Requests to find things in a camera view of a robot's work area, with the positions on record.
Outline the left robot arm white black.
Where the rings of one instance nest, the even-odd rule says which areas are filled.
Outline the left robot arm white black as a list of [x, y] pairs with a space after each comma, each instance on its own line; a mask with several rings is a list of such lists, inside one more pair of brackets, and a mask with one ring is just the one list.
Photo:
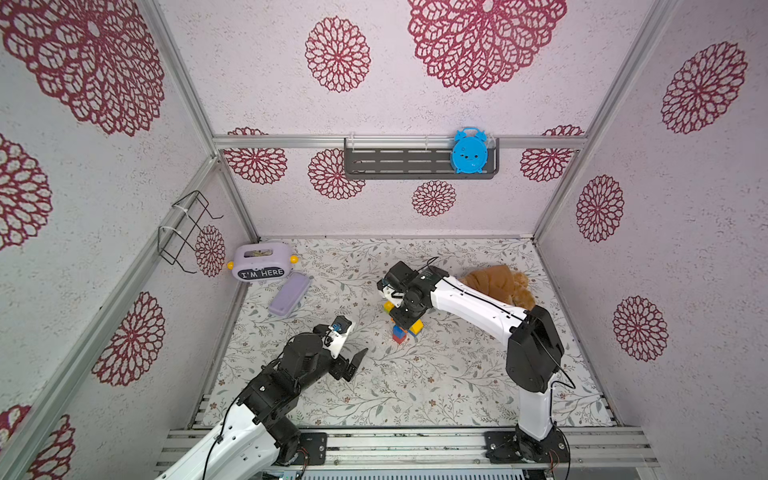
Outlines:
[[250, 479], [274, 464], [289, 465], [301, 432], [288, 418], [309, 387], [325, 375], [351, 381], [368, 350], [347, 359], [348, 337], [327, 325], [292, 337], [235, 397], [220, 422], [161, 479]]

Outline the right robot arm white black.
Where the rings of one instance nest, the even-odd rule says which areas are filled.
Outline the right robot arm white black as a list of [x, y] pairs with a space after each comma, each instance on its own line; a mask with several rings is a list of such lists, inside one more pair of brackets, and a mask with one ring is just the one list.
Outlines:
[[432, 265], [412, 269], [396, 263], [376, 288], [392, 304], [390, 318], [403, 330], [432, 310], [455, 315], [506, 347], [505, 370], [519, 389], [515, 429], [487, 441], [493, 463], [568, 463], [570, 447], [552, 416], [552, 385], [565, 353], [551, 314], [496, 300]]

